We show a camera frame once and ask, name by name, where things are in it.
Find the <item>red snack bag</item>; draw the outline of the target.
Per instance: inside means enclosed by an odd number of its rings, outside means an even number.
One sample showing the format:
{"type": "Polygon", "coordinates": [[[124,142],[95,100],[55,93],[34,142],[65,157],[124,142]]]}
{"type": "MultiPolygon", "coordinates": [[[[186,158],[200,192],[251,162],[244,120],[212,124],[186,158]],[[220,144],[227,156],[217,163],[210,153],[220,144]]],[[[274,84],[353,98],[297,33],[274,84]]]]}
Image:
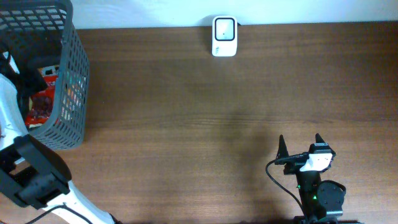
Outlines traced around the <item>red snack bag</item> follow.
{"type": "Polygon", "coordinates": [[[30,97],[30,110],[25,118],[25,125],[28,128],[43,125],[52,114],[57,78],[57,75],[45,76],[47,88],[30,97]]]}

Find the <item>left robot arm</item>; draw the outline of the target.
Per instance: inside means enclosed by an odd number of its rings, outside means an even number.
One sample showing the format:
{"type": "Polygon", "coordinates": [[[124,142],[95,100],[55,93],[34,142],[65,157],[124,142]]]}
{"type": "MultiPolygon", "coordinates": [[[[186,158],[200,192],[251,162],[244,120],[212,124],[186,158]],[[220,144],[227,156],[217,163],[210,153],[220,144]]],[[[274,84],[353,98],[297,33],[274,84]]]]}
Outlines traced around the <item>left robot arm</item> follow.
{"type": "Polygon", "coordinates": [[[117,223],[89,201],[72,182],[65,161],[28,133],[19,100],[37,91],[12,66],[10,50],[1,45],[1,193],[19,207],[52,213],[67,223],[117,223]]]}

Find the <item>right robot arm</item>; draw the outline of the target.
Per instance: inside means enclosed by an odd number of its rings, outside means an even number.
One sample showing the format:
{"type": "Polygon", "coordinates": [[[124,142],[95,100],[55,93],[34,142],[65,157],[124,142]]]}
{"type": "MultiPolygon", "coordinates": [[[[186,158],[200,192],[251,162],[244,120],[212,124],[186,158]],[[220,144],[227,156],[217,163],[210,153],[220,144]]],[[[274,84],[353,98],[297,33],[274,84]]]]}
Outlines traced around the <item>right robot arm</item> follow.
{"type": "Polygon", "coordinates": [[[332,180],[321,180],[320,174],[331,167],[336,152],[319,134],[307,152],[290,155],[283,136],[274,164],[284,166],[285,175],[294,175],[300,195],[303,215],[296,216],[294,223],[338,223],[343,215],[346,188],[332,180]]]}

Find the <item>yellow snack bag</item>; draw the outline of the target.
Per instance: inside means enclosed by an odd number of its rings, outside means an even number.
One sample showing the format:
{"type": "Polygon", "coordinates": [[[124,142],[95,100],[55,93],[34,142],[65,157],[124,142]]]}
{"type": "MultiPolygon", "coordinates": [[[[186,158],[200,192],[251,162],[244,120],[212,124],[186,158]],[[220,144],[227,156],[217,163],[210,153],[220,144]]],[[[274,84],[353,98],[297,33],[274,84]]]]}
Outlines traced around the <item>yellow snack bag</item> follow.
{"type": "Polygon", "coordinates": [[[39,68],[38,71],[43,77],[49,77],[49,76],[57,76],[58,71],[59,71],[59,65],[51,65],[47,67],[42,67],[39,68]]]}

